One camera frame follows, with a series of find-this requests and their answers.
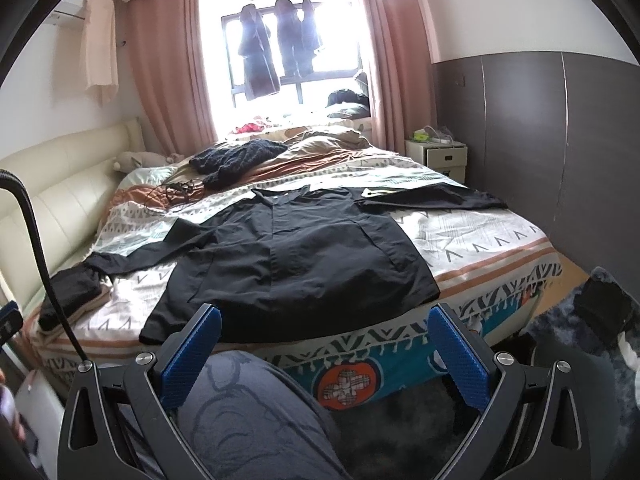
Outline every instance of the air conditioner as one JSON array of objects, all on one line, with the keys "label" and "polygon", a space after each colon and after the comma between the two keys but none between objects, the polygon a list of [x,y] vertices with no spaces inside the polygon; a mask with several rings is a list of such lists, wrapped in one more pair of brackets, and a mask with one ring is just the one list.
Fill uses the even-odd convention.
[{"label": "air conditioner", "polygon": [[84,0],[62,0],[44,23],[81,30],[84,26]]}]

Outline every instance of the stuffed animal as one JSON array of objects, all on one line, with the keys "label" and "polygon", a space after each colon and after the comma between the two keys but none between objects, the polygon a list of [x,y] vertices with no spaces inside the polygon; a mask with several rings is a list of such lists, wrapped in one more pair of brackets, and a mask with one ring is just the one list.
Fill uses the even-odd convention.
[{"label": "stuffed animal", "polygon": [[171,156],[159,155],[151,152],[122,152],[116,157],[113,169],[121,173],[131,173],[137,168],[160,168],[169,164],[176,164],[184,160],[183,155],[172,153]]}]

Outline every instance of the gray rug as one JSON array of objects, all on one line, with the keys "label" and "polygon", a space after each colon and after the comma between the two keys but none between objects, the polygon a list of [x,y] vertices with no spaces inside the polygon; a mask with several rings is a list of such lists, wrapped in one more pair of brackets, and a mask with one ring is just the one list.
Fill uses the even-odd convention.
[{"label": "gray rug", "polygon": [[[613,282],[596,268],[591,277]],[[614,461],[628,444],[638,420],[635,374],[625,365],[620,351],[607,351],[574,313],[575,288],[564,300],[526,327],[535,339],[552,336],[559,342],[611,361],[616,374],[620,426]],[[640,306],[633,304],[635,318],[626,333],[640,352]],[[370,404],[332,414],[341,431],[338,455],[354,480],[426,480],[434,478],[459,446],[474,421],[474,413],[454,402],[441,379],[402,390]]]},{"label": "gray rug", "polygon": [[[613,276],[601,267],[593,269],[591,279],[617,284]],[[618,347],[606,349],[587,324],[575,313],[574,298],[582,288],[582,285],[574,288],[557,306],[533,319],[524,332],[531,334],[536,340],[552,336],[562,344],[604,357],[611,362],[616,376],[616,397],[620,407],[615,462],[628,445],[634,425],[640,422],[640,412],[636,405],[636,374],[626,366]],[[636,352],[640,352],[640,306],[636,301],[632,301],[632,307],[634,317],[626,331],[626,341]]]}]

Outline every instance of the cream leather headboard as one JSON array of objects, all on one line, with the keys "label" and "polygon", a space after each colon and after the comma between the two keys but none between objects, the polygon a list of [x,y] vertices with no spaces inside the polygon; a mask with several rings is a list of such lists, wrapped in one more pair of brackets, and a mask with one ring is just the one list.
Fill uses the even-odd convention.
[{"label": "cream leather headboard", "polygon": [[[49,271],[56,270],[95,235],[98,220],[122,174],[113,157],[145,149],[137,119],[77,132],[0,160],[24,183],[38,222]],[[25,307],[42,286],[22,213],[0,190],[0,306]]]}]

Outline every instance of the yellow object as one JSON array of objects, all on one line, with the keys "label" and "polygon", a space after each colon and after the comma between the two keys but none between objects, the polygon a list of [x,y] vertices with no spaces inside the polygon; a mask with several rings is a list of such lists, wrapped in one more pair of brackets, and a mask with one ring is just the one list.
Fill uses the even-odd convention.
[{"label": "yellow object", "polygon": [[417,142],[427,142],[431,137],[429,136],[429,134],[425,131],[425,129],[421,129],[421,130],[415,130],[414,131],[414,136],[412,137],[413,140],[416,140]]}]

